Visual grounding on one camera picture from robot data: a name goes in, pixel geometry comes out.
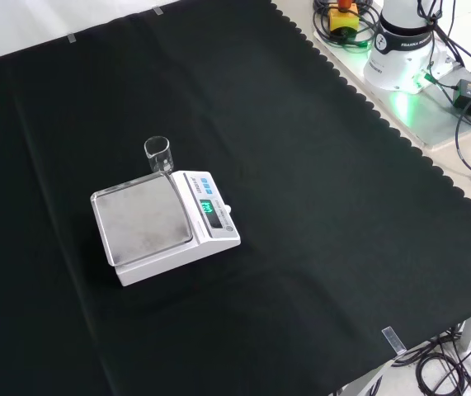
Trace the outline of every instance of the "scale display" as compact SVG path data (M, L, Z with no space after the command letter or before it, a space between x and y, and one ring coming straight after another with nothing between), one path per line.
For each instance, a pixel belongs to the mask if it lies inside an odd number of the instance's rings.
M213 207L213 202L211 200L200 200L200 205L202 206L202 211L205 214L205 217L208 218L212 229L221 229L222 224L220 223L219 216L217 216L215 209Z

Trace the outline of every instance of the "glass beaker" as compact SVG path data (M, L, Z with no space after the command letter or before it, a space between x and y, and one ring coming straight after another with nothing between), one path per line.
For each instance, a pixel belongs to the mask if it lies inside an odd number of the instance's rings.
M173 169L169 140L163 136L153 136L144 145L149 165L153 172L171 172Z

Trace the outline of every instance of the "black cloth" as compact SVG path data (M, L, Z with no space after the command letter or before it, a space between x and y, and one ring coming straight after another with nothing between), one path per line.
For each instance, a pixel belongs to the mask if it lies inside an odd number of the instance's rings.
M267 0L163 10L0 59L116 395L329 394L394 357L383 328L413 347L471 316L471 200L439 168ZM89 198L149 173L158 134L242 244L122 288Z
M0 62L0 395L111 395Z

